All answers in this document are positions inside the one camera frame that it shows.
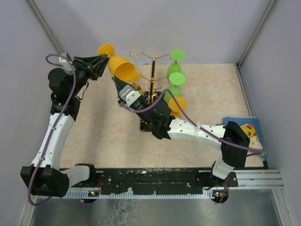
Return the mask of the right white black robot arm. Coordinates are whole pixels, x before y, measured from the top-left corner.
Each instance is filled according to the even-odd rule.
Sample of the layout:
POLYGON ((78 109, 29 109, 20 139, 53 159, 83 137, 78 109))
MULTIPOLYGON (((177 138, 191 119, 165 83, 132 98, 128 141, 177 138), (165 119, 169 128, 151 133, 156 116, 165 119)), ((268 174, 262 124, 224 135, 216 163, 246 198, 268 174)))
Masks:
POLYGON ((135 113, 141 120, 142 128, 156 138, 190 140, 221 151, 222 155, 213 164, 210 174, 213 185, 223 185, 231 171, 245 166, 250 139, 236 122, 210 126, 197 125, 189 118, 176 118, 171 115, 171 109, 163 100, 167 90, 150 104, 145 95, 140 94, 133 85, 117 77, 113 77, 112 80, 119 98, 118 105, 135 113))

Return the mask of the clear wine glass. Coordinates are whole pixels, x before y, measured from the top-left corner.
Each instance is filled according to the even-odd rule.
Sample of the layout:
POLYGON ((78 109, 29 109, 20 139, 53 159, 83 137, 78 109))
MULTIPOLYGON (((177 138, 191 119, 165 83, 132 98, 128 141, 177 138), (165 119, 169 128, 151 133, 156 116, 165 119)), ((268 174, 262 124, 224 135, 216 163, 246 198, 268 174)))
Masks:
POLYGON ((131 59, 131 62, 134 64, 135 67, 138 66, 138 58, 141 55, 141 51, 137 49, 132 49, 129 51, 129 57, 131 59))

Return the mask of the green plastic wine glass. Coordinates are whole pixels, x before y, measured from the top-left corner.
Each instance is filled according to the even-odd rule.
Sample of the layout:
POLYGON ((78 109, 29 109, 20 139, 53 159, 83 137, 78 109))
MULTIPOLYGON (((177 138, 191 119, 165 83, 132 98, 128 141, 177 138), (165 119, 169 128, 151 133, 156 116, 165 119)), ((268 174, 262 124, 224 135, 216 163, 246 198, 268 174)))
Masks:
POLYGON ((173 63, 169 65, 167 69, 167 76, 170 76, 172 73, 181 73, 182 69, 179 65, 179 61, 182 61, 185 58, 185 53, 182 50, 175 49, 170 52, 170 59, 173 60, 173 63))
POLYGON ((186 77, 181 72, 173 72, 167 74, 167 80, 171 83, 168 89, 175 97, 182 96, 181 86, 186 82, 186 77))

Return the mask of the green plastic wine glass back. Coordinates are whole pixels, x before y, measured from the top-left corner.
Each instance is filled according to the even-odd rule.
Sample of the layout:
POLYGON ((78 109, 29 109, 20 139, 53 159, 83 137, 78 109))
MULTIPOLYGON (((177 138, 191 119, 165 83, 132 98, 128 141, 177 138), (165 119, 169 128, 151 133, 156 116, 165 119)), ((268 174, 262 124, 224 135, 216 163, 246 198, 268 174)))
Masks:
POLYGON ((167 80, 171 83, 168 89, 175 97, 182 96, 181 86, 186 82, 186 77, 181 72, 173 72, 167 74, 167 80))

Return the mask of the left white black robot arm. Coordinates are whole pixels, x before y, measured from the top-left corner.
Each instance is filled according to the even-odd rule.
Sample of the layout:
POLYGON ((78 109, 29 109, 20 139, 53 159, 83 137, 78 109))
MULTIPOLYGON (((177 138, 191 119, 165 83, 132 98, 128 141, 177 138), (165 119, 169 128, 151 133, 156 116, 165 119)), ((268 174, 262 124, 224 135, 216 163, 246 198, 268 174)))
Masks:
POLYGON ((80 108, 78 93, 89 80, 100 78, 109 61, 107 54, 93 57, 58 56, 60 63, 48 73, 51 89, 51 109, 48 129, 41 147, 30 166, 23 166, 20 176, 31 196, 64 197, 68 189, 78 183, 88 187, 98 181, 93 164, 80 163, 60 170, 60 159, 68 134, 80 108))

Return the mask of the orange plastic wine glass back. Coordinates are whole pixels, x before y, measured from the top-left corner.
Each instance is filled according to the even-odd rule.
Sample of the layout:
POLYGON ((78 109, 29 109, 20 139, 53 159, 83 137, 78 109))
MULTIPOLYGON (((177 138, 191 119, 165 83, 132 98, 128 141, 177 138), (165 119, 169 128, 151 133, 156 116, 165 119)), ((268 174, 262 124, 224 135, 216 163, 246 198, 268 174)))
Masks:
POLYGON ((141 96, 144 96, 144 91, 143 91, 143 89, 142 89, 142 87, 139 85, 139 84, 137 84, 137 83, 132 83, 132 87, 136 90, 136 91, 138 91, 139 93, 140 93, 140 95, 141 96))

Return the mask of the green plastic wine glass front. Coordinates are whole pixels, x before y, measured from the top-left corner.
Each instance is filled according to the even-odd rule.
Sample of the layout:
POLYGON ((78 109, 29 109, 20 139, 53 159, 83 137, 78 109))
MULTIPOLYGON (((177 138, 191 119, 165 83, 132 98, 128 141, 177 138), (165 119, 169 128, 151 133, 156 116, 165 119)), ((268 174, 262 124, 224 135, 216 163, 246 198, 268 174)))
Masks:
POLYGON ((182 69, 179 65, 179 61, 182 61, 185 58, 185 53, 182 50, 175 49, 170 52, 170 59, 173 60, 173 63, 169 65, 167 69, 167 76, 170 76, 172 73, 181 73, 182 69))

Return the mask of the orange plastic wine glass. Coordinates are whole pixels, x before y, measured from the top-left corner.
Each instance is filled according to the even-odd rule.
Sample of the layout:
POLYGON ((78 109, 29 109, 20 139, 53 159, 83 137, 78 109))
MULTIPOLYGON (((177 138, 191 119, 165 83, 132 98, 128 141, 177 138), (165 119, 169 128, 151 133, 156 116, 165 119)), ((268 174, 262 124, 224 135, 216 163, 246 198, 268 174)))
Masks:
POLYGON ((181 119, 182 118, 182 112, 181 112, 180 108, 183 109, 183 110, 186 110, 187 102, 182 97, 176 97, 175 99, 172 98, 168 102, 168 106, 171 109, 171 114, 170 115, 181 119))
POLYGON ((137 83, 132 83, 132 87, 136 90, 136 91, 138 91, 139 93, 140 93, 140 95, 141 96, 144 96, 144 91, 143 91, 143 89, 142 89, 142 87, 139 85, 139 84, 137 84, 137 83))
POLYGON ((115 49, 111 44, 100 46, 97 54, 108 55, 108 69, 112 76, 127 83, 135 83, 140 80, 141 74, 136 70, 135 66, 125 57, 115 55, 115 49))

